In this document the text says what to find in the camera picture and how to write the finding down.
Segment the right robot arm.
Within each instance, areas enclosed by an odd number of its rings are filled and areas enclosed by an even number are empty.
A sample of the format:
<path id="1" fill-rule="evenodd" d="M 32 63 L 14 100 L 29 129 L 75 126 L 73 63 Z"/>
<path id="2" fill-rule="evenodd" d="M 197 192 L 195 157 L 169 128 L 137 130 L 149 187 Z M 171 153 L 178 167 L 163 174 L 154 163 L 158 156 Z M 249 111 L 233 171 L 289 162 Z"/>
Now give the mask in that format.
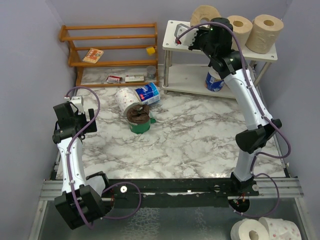
<path id="1" fill-rule="evenodd" d="M 175 41 L 190 51 L 200 50 L 209 58 L 208 66 L 224 80 L 242 110 L 246 130 L 235 136 L 240 151 L 229 184 L 230 191 L 240 196 L 254 181 L 253 167 L 258 153 L 282 127 L 282 122 L 273 118 L 264 106 L 251 79 L 240 41 L 227 18 L 217 17 L 189 27 Z"/>

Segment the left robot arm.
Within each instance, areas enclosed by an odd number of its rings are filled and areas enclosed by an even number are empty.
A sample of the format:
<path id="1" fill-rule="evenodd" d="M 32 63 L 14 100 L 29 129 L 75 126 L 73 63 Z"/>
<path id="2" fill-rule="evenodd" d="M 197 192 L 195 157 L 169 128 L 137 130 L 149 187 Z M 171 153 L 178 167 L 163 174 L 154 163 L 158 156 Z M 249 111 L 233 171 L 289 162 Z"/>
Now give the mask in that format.
<path id="1" fill-rule="evenodd" d="M 81 97 L 68 98 L 54 106 L 57 122 L 52 140 L 60 153 L 63 183 L 61 195 L 54 199 L 57 211 L 74 230 L 103 217 L 107 212 L 102 198 L 111 190 L 103 171 L 86 176 L 83 164 L 83 140 L 97 131 L 95 112 L 86 116 Z"/>

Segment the brown roll back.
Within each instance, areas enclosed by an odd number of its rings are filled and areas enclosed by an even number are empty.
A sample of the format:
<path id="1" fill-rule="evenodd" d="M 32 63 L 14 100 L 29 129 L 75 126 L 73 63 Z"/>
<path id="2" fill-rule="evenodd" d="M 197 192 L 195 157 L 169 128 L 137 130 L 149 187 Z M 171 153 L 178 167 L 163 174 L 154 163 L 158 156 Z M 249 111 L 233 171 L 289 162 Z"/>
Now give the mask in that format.
<path id="1" fill-rule="evenodd" d="M 239 15 L 231 15 L 227 19 L 233 26 L 233 32 L 240 44 L 240 48 L 243 49 L 252 31 L 252 22 Z"/>

